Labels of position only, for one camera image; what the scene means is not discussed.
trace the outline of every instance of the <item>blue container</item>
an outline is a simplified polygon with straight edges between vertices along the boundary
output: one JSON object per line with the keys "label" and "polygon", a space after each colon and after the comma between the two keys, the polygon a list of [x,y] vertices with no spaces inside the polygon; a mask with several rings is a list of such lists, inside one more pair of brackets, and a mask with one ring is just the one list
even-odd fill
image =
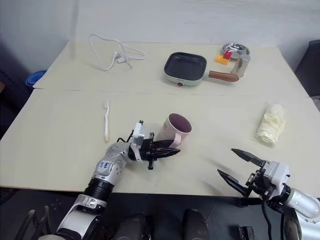
{"label": "blue container", "polygon": [[37,71],[29,75],[25,80],[25,85],[32,87],[47,71]]}

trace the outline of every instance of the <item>white toothbrush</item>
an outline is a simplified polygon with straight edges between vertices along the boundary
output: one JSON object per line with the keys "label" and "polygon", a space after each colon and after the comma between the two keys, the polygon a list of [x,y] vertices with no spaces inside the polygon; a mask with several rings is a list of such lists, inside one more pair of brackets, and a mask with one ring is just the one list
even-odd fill
{"label": "white toothbrush", "polygon": [[108,116],[109,116],[109,110],[110,110],[110,107],[109,107],[109,103],[108,101],[104,101],[103,103],[103,108],[106,110],[105,111],[105,115],[104,115],[104,140],[106,142],[109,141],[110,139],[110,134],[109,134],[109,131],[108,131],[108,126],[109,126],[109,123],[108,123]]}

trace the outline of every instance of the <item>cup rim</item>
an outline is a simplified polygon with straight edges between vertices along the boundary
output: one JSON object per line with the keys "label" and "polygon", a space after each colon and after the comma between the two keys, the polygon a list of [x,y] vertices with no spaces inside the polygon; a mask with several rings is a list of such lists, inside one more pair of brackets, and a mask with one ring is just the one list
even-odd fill
{"label": "cup rim", "polygon": [[[189,126],[190,126],[190,131],[185,132],[185,131],[180,131],[179,129],[177,129],[177,128],[172,124],[172,122],[170,121],[170,116],[173,115],[173,114],[174,114],[174,115],[179,115],[180,117],[182,117],[182,118],[189,124]],[[189,133],[192,132],[191,122],[190,122],[186,117],[184,117],[183,115],[181,115],[181,114],[179,114],[179,113],[175,113],[175,112],[170,113],[170,114],[168,115],[168,117],[167,117],[167,120],[168,120],[168,122],[170,123],[171,127],[173,127],[173,128],[174,128],[177,132],[179,132],[179,133],[189,134]]]}

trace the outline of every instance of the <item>white wall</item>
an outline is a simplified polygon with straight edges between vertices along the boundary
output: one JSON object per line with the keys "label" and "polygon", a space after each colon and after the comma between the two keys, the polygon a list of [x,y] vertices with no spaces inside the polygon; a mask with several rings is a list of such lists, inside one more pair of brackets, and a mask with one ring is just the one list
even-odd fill
{"label": "white wall", "polygon": [[0,0],[2,48],[47,69],[70,39],[276,45],[295,69],[320,39],[320,0]]}

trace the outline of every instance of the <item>electric frying pan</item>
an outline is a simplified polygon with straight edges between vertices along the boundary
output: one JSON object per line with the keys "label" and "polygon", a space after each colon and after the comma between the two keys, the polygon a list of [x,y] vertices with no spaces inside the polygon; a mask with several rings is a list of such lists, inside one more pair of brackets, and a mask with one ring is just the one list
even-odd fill
{"label": "electric frying pan", "polygon": [[[164,72],[170,82],[178,86],[195,86],[198,85],[205,75],[207,60],[200,55],[175,52],[172,53],[164,66]],[[209,71],[208,77],[220,79],[227,82],[236,82],[239,77],[235,74]]]}

